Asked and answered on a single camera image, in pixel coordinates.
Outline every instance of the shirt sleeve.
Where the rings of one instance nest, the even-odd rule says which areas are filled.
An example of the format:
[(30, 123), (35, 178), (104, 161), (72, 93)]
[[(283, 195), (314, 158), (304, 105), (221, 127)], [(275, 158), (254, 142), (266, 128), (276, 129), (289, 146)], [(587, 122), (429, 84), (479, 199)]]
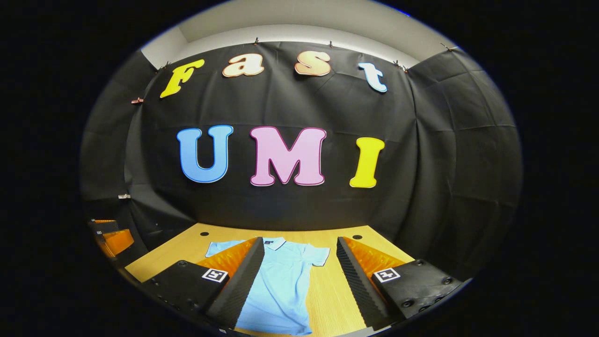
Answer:
[(324, 266), (330, 252), (330, 248), (316, 248), (308, 243), (304, 249), (304, 259), (315, 266)]
[(218, 254), (225, 249), (231, 248), (234, 245), (238, 245), (245, 240), (235, 240), (235, 241), (227, 241), (227, 242), (210, 242), (210, 246), (208, 246), (208, 251), (206, 252), (206, 257), (211, 257), (212, 255)]

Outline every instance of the light blue letter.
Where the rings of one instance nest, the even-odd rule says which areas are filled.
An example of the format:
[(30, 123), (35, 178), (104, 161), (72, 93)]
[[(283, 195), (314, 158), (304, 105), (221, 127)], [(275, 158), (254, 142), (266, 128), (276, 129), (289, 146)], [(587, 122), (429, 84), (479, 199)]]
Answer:
[(227, 140), (233, 133), (230, 125), (216, 125), (208, 129), (208, 134), (214, 140), (214, 165), (203, 168), (198, 164), (198, 138), (202, 135), (200, 129), (185, 129), (179, 131), (177, 139), (181, 143), (181, 168), (183, 173), (195, 182), (215, 182), (225, 176), (229, 166)]
[(366, 81), (368, 84), (374, 88), (374, 90), (385, 92), (387, 91), (387, 86), (381, 84), (379, 82), (379, 76), (383, 77), (383, 73), (380, 72), (377, 68), (374, 67), (372, 63), (358, 63), (358, 66), (364, 69), (364, 73), (366, 73)]

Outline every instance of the wooden table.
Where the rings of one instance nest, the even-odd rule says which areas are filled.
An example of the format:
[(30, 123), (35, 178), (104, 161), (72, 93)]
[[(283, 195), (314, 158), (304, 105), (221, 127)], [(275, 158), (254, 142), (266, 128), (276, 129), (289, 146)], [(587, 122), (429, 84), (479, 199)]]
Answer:
[[(201, 236), (202, 232), (208, 232), (209, 235)], [(336, 255), (337, 238), (339, 236), (351, 238), (354, 235), (362, 236), (359, 240), (361, 243), (406, 263), (414, 260), (369, 226), (317, 231), (263, 231), (198, 223), (134, 261), (126, 267), (126, 270), (140, 282), (144, 282), (179, 260), (197, 263), (205, 259), (210, 242), (248, 240), (256, 236), (284, 237), (291, 242), (328, 247), (331, 253), (326, 264), (323, 267), (313, 266), (310, 269), (310, 288), (306, 306), (313, 333), (309, 336), (339, 336), (366, 328)], [(236, 330), (255, 336), (288, 336), (244, 329)]]

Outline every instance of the polo shirt collar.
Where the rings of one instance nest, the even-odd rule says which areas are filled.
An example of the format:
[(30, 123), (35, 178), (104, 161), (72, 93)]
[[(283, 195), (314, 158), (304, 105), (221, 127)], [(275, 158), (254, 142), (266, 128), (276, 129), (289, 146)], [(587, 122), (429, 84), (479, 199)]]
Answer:
[(262, 241), (263, 241), (263, 242), (266, 242), (266, 241), (272, 241), (272, 243), (269, 243), (268, 245), (265, 243), (265, 244), (264, 244), (264, 247), (270, 248), (270, 249), (272, 249), (273, 251), (275, 251), (275, 250), (277, 250), (277, 249), (281, 248), (281, 246), (282, 246), (282, 245), (283, 245), (285, 242), (287, 242), (287, 241), (286, 241), (284, 238), (282, 238), (282, 237), (263, 237), (263, 238), (262, 238)]

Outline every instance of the letter m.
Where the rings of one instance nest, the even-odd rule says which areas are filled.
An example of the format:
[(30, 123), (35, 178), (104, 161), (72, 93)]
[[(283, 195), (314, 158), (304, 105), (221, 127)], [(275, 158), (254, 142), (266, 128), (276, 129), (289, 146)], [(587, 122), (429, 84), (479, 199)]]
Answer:
[(274, 184), (274, 176), (270, 174), (273, 164), (279, 180), (283, 184), (289, 182), (291, 174), (299, 164), (299, 173), (294, 178), (298, 185), (320, 185), (325, 177), (320, 173), (320, 150), (326, 131), (318, 128), (303, 129), (291, 150), (287, 148), (281, 134), (275, 127), (257, 127), (250, 131), (256, 140), (256, 174), (250, 178), (255, 186)]

